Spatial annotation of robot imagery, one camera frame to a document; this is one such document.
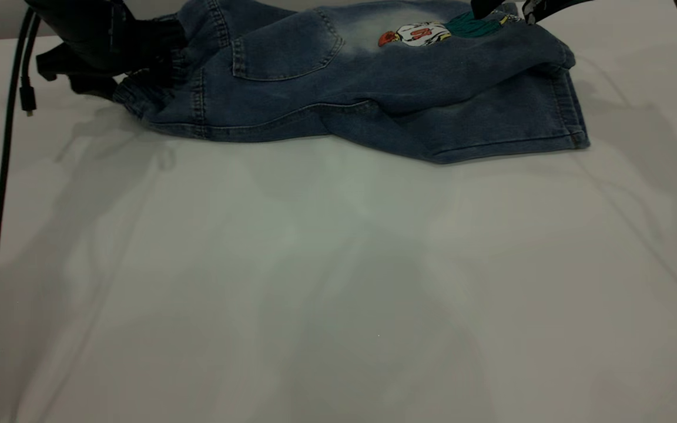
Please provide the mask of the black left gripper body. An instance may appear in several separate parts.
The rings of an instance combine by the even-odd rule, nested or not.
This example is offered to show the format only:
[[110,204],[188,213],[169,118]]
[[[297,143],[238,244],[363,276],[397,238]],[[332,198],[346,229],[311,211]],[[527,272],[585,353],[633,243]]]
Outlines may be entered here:
[[116,76],[156,57],[166,24],[136,19],[124,1],[27,1],[83,63]]

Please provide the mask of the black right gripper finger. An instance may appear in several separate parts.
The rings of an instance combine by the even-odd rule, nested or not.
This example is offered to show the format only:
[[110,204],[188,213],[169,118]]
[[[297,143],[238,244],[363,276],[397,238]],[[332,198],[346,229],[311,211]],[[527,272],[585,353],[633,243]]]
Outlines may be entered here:
[[475,19],[484,19],[504,2],[505,0],[470,0],[470,6]]
[[534,0],[523,4],[524,19],[529,25],[537,24],[549,16],[557,14],[569,7],[589,2],[589,0]]

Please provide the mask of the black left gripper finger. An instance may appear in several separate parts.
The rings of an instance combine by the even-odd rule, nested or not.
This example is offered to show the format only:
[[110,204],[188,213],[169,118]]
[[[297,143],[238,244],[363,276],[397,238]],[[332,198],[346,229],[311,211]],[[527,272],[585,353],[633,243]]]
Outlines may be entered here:
[[185,29],[177,19],[135,22],[140,79],[169,88],[175,82],[180,54],[187,45]]

